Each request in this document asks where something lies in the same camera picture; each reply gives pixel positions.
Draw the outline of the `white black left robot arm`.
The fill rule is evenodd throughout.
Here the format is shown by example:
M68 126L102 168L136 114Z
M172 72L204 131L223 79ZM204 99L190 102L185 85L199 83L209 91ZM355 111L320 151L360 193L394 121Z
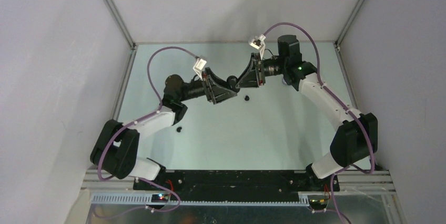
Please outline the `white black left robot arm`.
M152 190L161 190L166 184L164 167L150 158L138 156L139 140L180 122L187 106L184 101L205 96L213 104L237 96L240 88L238 78L227 80L217 77L206 68L198 80L185 82L179 75L170 75L165 80L161 105L155 111L129 123L114 119L107 121L90 154L90 162L98 171L106 171L111 177L146 179Z

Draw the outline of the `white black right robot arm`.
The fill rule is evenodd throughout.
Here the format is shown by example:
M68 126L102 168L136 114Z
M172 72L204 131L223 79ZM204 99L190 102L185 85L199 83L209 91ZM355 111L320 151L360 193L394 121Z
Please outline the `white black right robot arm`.
M327 177L365 158L374 158L378 149L378 120L373 113L352 108L330 90L315 65L302 59L300 42L295 35L277 39L278 54L265 59L265 35L256 36L249 45L257 50L238 77L237 88L260 87L266 77L282 75L286 85L307 97L328 118L336 130L329 151L307 167L306 185L320 191Z

